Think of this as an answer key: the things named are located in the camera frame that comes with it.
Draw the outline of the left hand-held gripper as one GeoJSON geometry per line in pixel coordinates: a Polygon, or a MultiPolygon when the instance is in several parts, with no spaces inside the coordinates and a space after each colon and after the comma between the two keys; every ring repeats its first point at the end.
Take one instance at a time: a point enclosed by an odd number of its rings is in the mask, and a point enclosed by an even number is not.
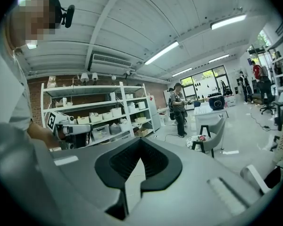
{"type": "Polygon", "coordinates": [[[90,143],[90,132],[93,127],[89,123],[79,124],[73,116],[60,112],[50,112],[47,128],[58,141],[65,142],[66,149],[85,147],[90,143]]]}

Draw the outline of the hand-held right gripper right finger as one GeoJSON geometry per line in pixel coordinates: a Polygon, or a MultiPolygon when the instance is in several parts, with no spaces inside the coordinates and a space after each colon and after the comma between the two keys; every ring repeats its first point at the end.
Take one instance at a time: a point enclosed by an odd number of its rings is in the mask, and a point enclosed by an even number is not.
{"type": "Polygon", "coordinates": [[[167,189],[146,192],[132,211],[133,226],[247,226],[259,194],[212,157],[151,139],[183,165],[167,189]]]}

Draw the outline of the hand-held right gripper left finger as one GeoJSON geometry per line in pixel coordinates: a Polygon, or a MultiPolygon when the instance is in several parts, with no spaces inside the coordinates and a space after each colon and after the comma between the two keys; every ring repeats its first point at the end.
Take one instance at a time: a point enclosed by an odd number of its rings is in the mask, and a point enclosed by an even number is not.
{"type": "Polygon", "coordinates": [[[64,226],[140,226],[128,211],[125,183],[136,167],[138,137],[51,153],[52,181],[64,226]]]}

